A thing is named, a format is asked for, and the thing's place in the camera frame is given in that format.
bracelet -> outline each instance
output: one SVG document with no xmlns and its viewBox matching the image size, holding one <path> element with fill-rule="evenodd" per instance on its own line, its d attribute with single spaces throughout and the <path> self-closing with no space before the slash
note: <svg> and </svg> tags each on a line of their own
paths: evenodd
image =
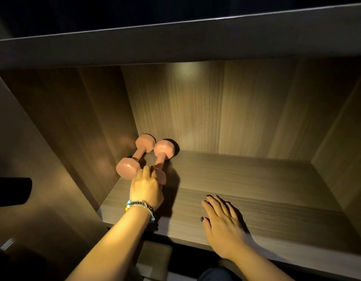
<svg viewBox="0 0 361 281">
<path fill-rule="evenodd" d="M 128 209 L 132 206 L 140 206 L 143 207 L 145 209 L 147 209 L 150 212 L 151 215 L 151 221 L 154 222 L 155 221 L 155 211 L 153 210 L 152 207 L 150 207 L 145 201 L 143 200 L 136 200 L 136 201 L 131 201 L 128 200 L 127 204 L 126 204 L 126 208 L 125 208 L 125 213 L 128 211 Z"/>
</svg>

colorful beaded bracelet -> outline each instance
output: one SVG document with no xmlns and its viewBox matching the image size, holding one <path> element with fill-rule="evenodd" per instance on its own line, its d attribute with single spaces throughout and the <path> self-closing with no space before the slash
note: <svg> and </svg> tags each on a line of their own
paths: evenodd
<svg viewBox="0 0 361 281">
<path fill-rule="evenodd" d="M 153 210 L 152 207 L 150 207 L 145 201 L 143 200 L 137 200 L 137 201 L 131 201 L 128 200 L 127 204 L 126 204 L 126 208 L 125 208 L 125 213 L 127 212 L 127 210 L 132 207 L 132 206 L 140 206 L 143 207 L 145 209 L 147 209 L 150 212 L 151 215 L 151 221 L 154 222 L 155 221 L 155 211 Z"/>
</svg>

dumbbell handle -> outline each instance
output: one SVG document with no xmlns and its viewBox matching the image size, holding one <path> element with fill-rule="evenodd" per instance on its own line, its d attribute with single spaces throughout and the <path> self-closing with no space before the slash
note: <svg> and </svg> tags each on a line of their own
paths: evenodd
<svg viewBox="0 0 361 281">
<path fill-rule="evenodd" d="M 159 154 L 159 156 L 157 157 L 157 160 L 155 162 L 155 167 L 162 170 L 163 166 L 164 166 L 164 162 L 167 159 L 166 153 L 165 152 L 161 152 Z"/>
<path fill-rule="evenodd" d="M 136 161 L 139 161 L 146 149 L 147 149 L 146 146 L 140 145 L 139 148 L 136 150 L 136 152 L 132 155 L 132 158 L 135 159 Z"/>
</svg>

pink dumbbell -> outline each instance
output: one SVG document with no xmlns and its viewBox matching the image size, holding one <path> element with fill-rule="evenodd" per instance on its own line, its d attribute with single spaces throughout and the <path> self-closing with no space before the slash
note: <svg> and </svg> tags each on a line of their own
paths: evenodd
<svg viewBox="0 0 361 281">
<path fill-rule="evenodd" d="M 139 160 L 141 156 L 153 151 L 156 140 L 149 134 L 141 134 L 135 141 L 137 150 L 132 158 L 123 158 L 116 166 L 117 173 L 125 179 L 133 179 L 138 170 L 140 170 Z"/>
<path fill-rule="evenodd" d="M 157 181 L 159 185 L 163 186 L 166 184 L 166 174 L 163 172 L 162 168 L 165 160 L 169 160 L 174 156 L 175 147 L 170 141 L 161 140 L 155 145 L 154 150 L 157 157 L 155 162 Z"/>
</svg>

shelf board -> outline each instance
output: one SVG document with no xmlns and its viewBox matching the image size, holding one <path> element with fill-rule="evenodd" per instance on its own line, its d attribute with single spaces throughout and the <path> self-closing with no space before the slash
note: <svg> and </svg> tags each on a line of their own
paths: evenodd
<svg viewBox="0 0 361 281">
<path fill-rule="evenodd" d="M 146 165 L 155 159 L 146 154 Z M 210 249 L 201 200 L 218 194 L 239 209 L 266 257 L 361 279 L 361 239 L 310 163 L 180 151 L 164 170 L 156 234 Z M 99 209 L 107 225 L 123 215 L 130 184 L 120 179 Z"/>
</svg>

